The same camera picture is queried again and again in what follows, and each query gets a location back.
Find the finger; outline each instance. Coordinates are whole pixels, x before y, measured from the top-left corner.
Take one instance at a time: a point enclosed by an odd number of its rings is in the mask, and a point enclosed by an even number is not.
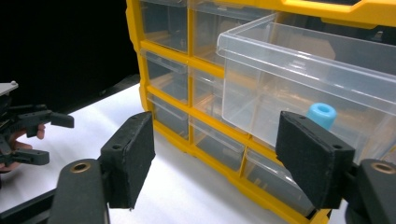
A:
[[[38,139],[43,139],[45,135],[46,135],[46,131],[44,129],[37,131],[37,138]]]
[[[22,130],[19,130],[19,131],[13,133],[9,137],[9,142],[14,142],[15,140],[17,140],[19,137],[21,137],[24,134],[26,134],[26,130],[25,129],[22,129]]]
[[[37,126],[37,129],[38,129],[39,131],[44,131],[44,130],[46,129],[46,125],[45,125],[45,124],[39,124],[39,125]]]
[[[8,172],[8,171],[12,171],[12,170],[14,170],[15,168],[17,168],[18,166],[20,165],[20,163],[19,162],[12,162],[9,166],[4,166],[4,164],[3,164],[3,167],[2,168],[0,168],[0,172]]]
[[[15,149],[18,149],[18,148],[32,149],[33,147],[32,147],[31,145],[29,145],[29,144],[15,141],[14,148],[15,148]]]

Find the white table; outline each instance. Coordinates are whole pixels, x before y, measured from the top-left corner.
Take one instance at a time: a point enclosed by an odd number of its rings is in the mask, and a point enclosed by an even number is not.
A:
[[[100,148],[134,114],[143,112],[139,85],[121,91],[71,115],[75,129],[47,125],[46,137],[20,138],[47,150],[44,166],[21,165],[2,175],[0,212],[56,188],[66,164],[97,159]],[[182,153],[155,133],[155,157],[135,210],[110,209],[111,223],[285,223],[241,194],[222,175]],[[338,216],[333,223],[342,223]]]

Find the human hand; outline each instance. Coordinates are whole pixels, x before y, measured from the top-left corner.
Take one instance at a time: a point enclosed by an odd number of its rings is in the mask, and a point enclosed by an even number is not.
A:
[[[45,129],[46,126],[44,124],[40,124],[38,125],[37,128],[37,138],[38,139],[43,139],[45,136]],[[17,131],[15,133],[13,133],[10,138],[9,138],[9,145],[11,146],[12,150],[16,150],[18,148],[25,148],[25,149],[32,149],[33,147],[29,144],[25,144],[22,142],[17,141],[17,139],[21,136],[23,136],[24,134],[26,134],[26,130],[20,130]],[[6,167],[3,163],[0,163],[0,173],[6,173],[9,171],[14,170],[15,168],[17,168],[20,165],[19,162],[13,162],[11,163],[8,167]]]

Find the black background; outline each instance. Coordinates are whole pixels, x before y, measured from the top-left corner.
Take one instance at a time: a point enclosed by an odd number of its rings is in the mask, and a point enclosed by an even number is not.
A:
[[[138,74],[124,0],[0,1],[0,82],[13,105],[71,104]]]

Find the blue cylinder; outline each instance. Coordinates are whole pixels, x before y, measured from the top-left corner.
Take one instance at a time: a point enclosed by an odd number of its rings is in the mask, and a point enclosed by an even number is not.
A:
[[[324,129],[330,130],[337,117],[337,111],[330,105],[315,103],[309,107],[306,116]]]

